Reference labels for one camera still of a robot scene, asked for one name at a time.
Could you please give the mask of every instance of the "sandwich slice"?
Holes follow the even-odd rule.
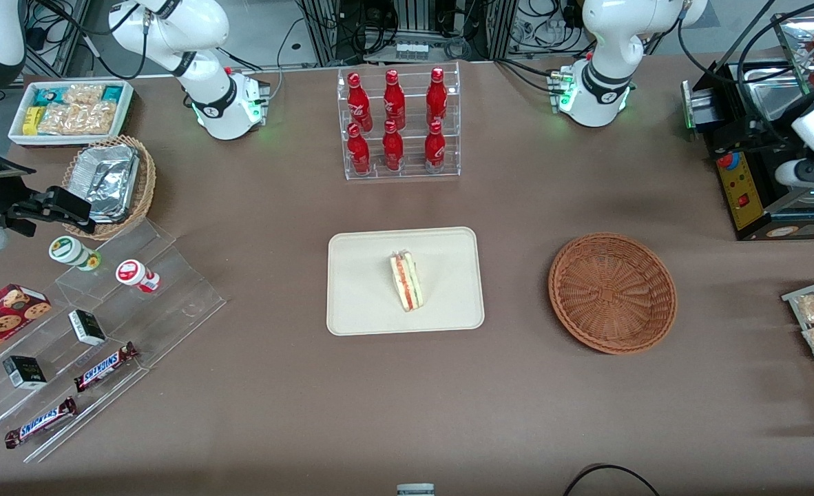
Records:
[[[392,265],[392,277],[395,279],[395,290],[401,298],[404,311],[413,311],[422,307],[422,289],[419,288],[419,276],[416,263],[409,251],[392,254],[388,261]]]

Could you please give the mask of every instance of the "wicker tray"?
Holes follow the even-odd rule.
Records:
[[[573,239],[548,274],[557,317],[576,339],[605,353],[639,353],[671,330],[677,313],[674,280],[662,261],[626,236],[596,233]]]
[[[131,213],[129,213],[129,217],[126,217],[126,220],[118,224],[96,224],[94,234],[88,234],[73,226],[64,224],[64,229],[73,236],[105,241],[112,238],[126,226],[129,226],[129,224],[146,216],[147,211],[149,211],[149,205],[153,202],[153,188],[156,187],[156,166],[153,163],[153,157],[149,156],[147,148],[140,141],[129,136],[104,139],[104,141],[92,143],[87,148],[113,147],[114,145],[131,145],[140,152],[137,179],[132,194]],[[64,188],[67,188],[67,184],[70,183],[70,175],[73,174],[75,165],[76,157],[70,161],[70,166],[67,167],[67,171],[64,173],[64,179],[61,181],[61,186]]]

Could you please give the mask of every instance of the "red bottle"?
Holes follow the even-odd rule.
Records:
[[[367,141],[361,136],[361,128],[357,123],[349,123],[346,131],[349,132],[346,147],[349,148],[349,158],[353,163],[355,174],[366,176],[370,173],[370,148],[367,147]]]
[[[386,121],[386,135],[382,137],[382,149],[386,152],[386,167],[398,172],[404,166],[404,140],[398,134],[398,126],[391,119]]]
[[[370,132],[373,129],[373,117],[370,116],[370,99],[361,87],[361,76],[351,72],[346,80],[349,82],[349,113],[353,121],[359,123],[362,131]]]
[[[426,170],[430,174],[441,172],[444,167],[444,147],[447,145],[441,135],[441,121],[435,121],[428,126],[429,135],[426,136]]]
[[[426,120],[429,125],[435,120],[442,121],[447,116],[447,88],[444,87],[444,70],[432,69],[432,84],[426,93]]]
[[[386,118],[393,120],[398,130],[407,126],[407,107],[404,103],[404,89],[398,83],[398,71],[386,70],[386,93],[382,95],[386,105]]]

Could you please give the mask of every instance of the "brown tablecloth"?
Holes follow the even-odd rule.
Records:
[[[392,185],[344,180],[335,70],[288,73],[269,125],[231,142],[196,125],[174,79],[134,81],[149,216],[230,302],[42,464],[0,439],[0,494],[557,494],[593,462],[666,494],[812,493],[814,361],[779,295],[814,282],[814,242],[734,241],[684,138],[678,84],[698,73],[647,59],[617,121],[585,129],[491,63],[461,71],[463,176]],[[45,188],[73,153],[10,158]],[[445,226],[477,233],[480,329],[328,332],[331,236]],[[674,330],[644,354],[590,351],[547,300],[558,248],[598,230],[674,276]],[[49,285],[61,233],[14,237],[0,288]]]

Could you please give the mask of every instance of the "snickers bar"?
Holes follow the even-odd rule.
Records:
[[[33,436],[33,434],[48,428],[55,422],[61,420],[61,418],[67,417],[68,415],[76,415],[77,413],[79,412],[76,411],[76,402],[74,402],[72,397],[68,396],[67,399],[64,400],[64,403],[50,409],[50,411],[30,421],[29,424],[24,424],[21,429],[8,431],[8,433],[6,433],[6,448],[16,448],[16,446],[23,443],[24,440],[30,436]]]
[[[126,363],[130,358],[136,357],[137,354],[137,349],[134,349],[132,342],[127,342],[123,348],[117,349],[116,353],[105,358],[104,361],[95,365],[95,367],[90,368],[87,373],[74,379],[76,391],[82,393],[92,384],[107,377],[112,371],[117,370],[118,367]]]

